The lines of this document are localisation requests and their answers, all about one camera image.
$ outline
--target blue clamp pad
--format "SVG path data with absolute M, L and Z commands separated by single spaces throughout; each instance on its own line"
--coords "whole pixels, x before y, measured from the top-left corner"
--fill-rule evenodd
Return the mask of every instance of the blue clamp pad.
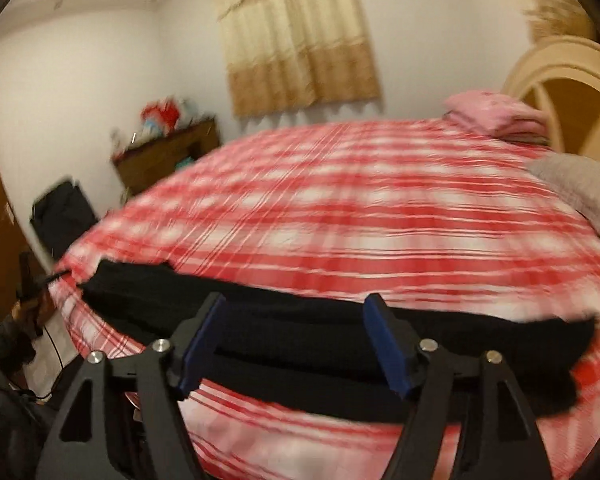
M 194 336 L 182 357 L 177 359 L 176 356 L 176 362 L 174 363 L 176 368 L 179 368 L 179 370 L 174 371 L 180 376 L 176 388 L 182 394 L 182 398 L 186 398 L 200 386 L 204 374 L 211 364 L 216 347 L 222 339 L 228 311 L 228 303 L 224 296 L 211 293 L 196 317 L 185 322 L 190 323 L 190 325 L 184 327 L 184 332 L 194 332 Z
M 403 399 L 426 376 L 426 365 L 418 359 L 420 337 L 407 321 L 395 318 L 380 294 L 366 297 L 362 316 L 389 388 Z

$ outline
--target red and white checkered blanket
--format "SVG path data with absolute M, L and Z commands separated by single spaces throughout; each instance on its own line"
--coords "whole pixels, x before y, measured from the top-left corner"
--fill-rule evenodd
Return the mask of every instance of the red and white checkered blanket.
M 87 280 L 101 258 L 157 263 L 308 296 L 508 319 L 600 314 L 600 240 L 525 170 L 542 148 L 445 120 L 269 131 L 216 150 L 107 216 L 59 267 Z M 80 299 L 52 289 L 82 355 L 142 347 Z M 600 437 L 600 330 L 575 371 L 580 400 L 539 421 L 557 479 Z M 400 427 L 359 424 L 245 398 L 205 381 L 180 405 L 204 467 L 222 479 L 380 478 Z M 437 479 L 458 439 L 449 428 Z

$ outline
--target black towel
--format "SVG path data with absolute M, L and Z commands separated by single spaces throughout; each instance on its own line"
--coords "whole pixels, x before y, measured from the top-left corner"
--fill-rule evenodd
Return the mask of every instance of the black towel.
M 292 409 L 350 420 L 403 422 L 362 323 L 362 305 L 184 276 L 168 265 L 101 261 L 81 287 L 84 301 L 138 342 L 168 337 L 210 292 L 233 305 L 208 379 Z M 563 412 L 576 401 L 570 369 L 594 335 L 595 319 L 516 323 L 462 312 L 393 308 L 423 338 L 452 352 L 503 353 L 534 413 Z M 460 416 L 461 399 L 452 405 Z

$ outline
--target beige curtain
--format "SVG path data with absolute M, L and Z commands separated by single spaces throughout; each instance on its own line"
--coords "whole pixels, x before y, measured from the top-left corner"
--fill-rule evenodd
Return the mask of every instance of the beige curtain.
M 380 97 L 357 0 L 215 0 L 234 114 Z

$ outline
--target cable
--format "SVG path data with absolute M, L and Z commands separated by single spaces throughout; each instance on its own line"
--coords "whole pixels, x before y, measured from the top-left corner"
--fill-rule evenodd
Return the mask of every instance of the cable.
M 58 347 L 56 347 L 56 343 L 54 342 L 54 339 L 51 337 L 51 334 L 49 333 L 49 330 L 46 328 L 46 326 L 44 327 L 44 329 L 45 329 L 46 335 L 48 336 L 49 340 L 51 341 L 51 344 L 54 346 L 54 350 L 56 351 L 56 356 L 58 356 L 58 361 L 60 361 L 60 374 L 61 374 L 64 371 L 64 364 L 62 364 L 62 358 L 60 357 L 60 352 L 58 351 Z M 16 386 L 17 389 L 19 389 L 20 394 L 34 397 L 37 400 L 45 400 L 53 395 L 53 393 L 55 391 L 55 386 L 56 386 L 57 380 L 54 382 L 54 385 L 51 387 L 51 390 L 49 391 L 49 393 L 43 397 L 37 396 L 32 390 L 29 390 L 28 388 L 21 387 L 19 384 L 17 384 L 13 380 L 11 382 L 13 383 L 14 386 Z

